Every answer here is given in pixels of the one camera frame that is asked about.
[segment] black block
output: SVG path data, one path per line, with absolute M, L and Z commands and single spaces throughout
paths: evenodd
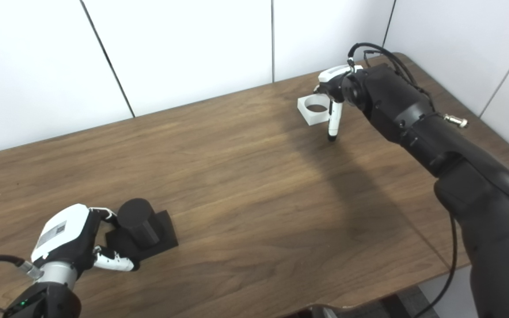
M 154 213 L 144 199 L 123 204 L 117 219 L 121 227 L 107 232 L 105 240 L 121 257 L 141 261 L 178 246 L 168 211 Z

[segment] wood grain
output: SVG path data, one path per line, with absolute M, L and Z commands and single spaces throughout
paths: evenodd
M 406 63 L 438 107 L 469 115 Z M 307 126 L 296 100 L 316 81 L 309 74 L 0 151 L 0 254 L 30 255 L 44 223 L 73 203 L 117 209 L 144 197 L 169 211 L 180 246 L 137 272 L 84 273 L 82 317 L 351 308 L 444 273 L 450 234 L 434 180 L 356 109 L 346 107 L 335 143 L 326 123 Z M 509 161 L 509 146 L 479 121 L 466 134 Z M 0 264 L 0 305 L 28 284 Z

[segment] robotic hand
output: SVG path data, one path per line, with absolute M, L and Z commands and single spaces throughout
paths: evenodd
M 101 221 L 119 227 L 110 209 L 83 204 L 65 208 L 46 222 L 30 256 L 36 266 L 30 269 L 34 284 L 12 302 L 4 318 L 76 318 L 81 303 L 72 289 L 83 271 L 93 266 L 124 272 L 139 269 L 138 263 L 110 248 L 94 247 Z
M 387 64 L 357 68 L 353 55 L 361 46 L 380 51 L 394 69 Z M 348 66 L 325 72 L 335 76 L 320 75 L 317 91 L 356 106 L 384 138 L 400 144 L 438 178 L 436 196 L 459 223 L 472 263 L 479 316 L 509 318 L 509 169 L 448 125 L 465 127 L 467 121 L 437 113 L 429 94 L 391 52 L 361 43 L 348 56 Z

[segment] floor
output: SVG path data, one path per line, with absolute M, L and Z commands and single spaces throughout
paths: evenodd
M 410 288 L 398 293 L 398 298 L 406 308 L 406 311 L 413 317 L 420 310 L 424 309 L 428 304 L 428 300 L 418 287 Z M 365 306 L 359 307 L 350 312 L 338 313 L 338 318 L 398 318 L 391 317 L 384 309 L 380 302 L 373 302 Z M 422 318 L 439 318 L 432 310 L 422 315 Z
M 411 318 L 420 310 L 426 308 L 429 304 L 427 298 L 418 287 L 409 288 L 397 294 L 401 304 L 404 306 L 404 312 L 398 313 L 397 310 L 392 311 L 392 316 L 386 310 L 381 301 L 366 304 L 355 310 L 345 312 L 323 312 L 323 308 L 313 308 L 311 312 L 299 312 L 286 318 Z M 422 315 L 421 318 L 440 318 L 436 312 L 431 309 Z

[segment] metal connector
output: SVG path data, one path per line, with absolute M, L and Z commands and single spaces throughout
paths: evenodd
M 468 121 L 464 118 L 455 117 L 453 115 L 445 114 L 443 116 L 443 119 L 446 121 L 457 125 L 459 128 L 467 128 L 468 127 Z
M 33 264 L 27 261 L 23 262 L 23 264 L 18 268 L 25 272 L 30 278 L 34 280 L 38 280 L 44 274 L 42 270 L 38 269 L 38 267 L 34 266 Z

